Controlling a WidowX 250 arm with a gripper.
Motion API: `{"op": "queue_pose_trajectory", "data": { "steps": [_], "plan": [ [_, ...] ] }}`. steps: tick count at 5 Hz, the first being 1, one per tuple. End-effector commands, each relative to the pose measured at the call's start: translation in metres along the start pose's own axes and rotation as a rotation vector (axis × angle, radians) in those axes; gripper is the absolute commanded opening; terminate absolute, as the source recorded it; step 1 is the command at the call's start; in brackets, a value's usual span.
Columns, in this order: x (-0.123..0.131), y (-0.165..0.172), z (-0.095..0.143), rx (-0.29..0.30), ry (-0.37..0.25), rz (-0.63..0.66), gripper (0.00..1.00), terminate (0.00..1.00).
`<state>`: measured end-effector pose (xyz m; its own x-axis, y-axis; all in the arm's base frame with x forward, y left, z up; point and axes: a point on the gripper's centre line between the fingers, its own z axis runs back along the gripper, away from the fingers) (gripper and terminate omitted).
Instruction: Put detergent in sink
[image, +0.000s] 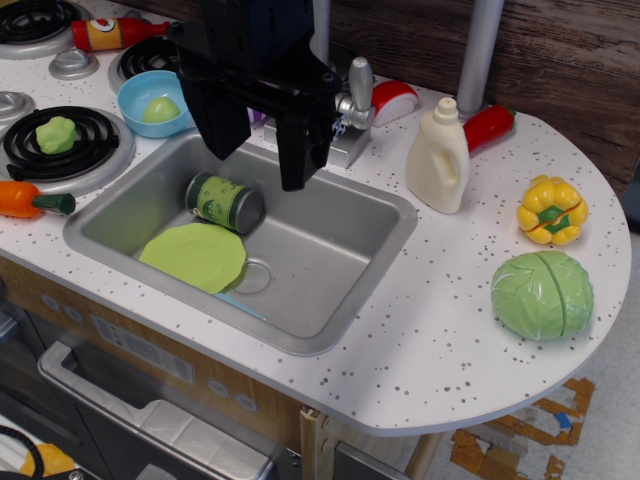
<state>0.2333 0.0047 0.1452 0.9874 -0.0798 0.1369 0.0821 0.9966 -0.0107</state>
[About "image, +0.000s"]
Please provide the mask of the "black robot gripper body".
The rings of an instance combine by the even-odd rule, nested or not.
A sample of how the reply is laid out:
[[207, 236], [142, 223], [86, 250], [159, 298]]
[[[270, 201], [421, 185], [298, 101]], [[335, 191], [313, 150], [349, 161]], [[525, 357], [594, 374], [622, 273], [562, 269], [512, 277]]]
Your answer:
[[311, 51], [312, 1], [201, 1], [195, 20], [173, 24], [179, 78], [219, 82], [246, 108], [272, 117], [336, 119], [339, 77]]

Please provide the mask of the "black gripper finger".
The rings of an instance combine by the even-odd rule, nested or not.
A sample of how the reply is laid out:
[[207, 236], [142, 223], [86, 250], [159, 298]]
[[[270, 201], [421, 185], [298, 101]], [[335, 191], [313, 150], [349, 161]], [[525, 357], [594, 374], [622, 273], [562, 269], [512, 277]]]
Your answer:
[[284, 191], [298, 191], [327, 163], [333, 138], [331, 123], [308, 115], [276, 119], [276, 138]]
[[225, 160], [251, 136], [246, 106], [219, 82], [180, 75], [180, 83], [205, 145], [217, 158]]

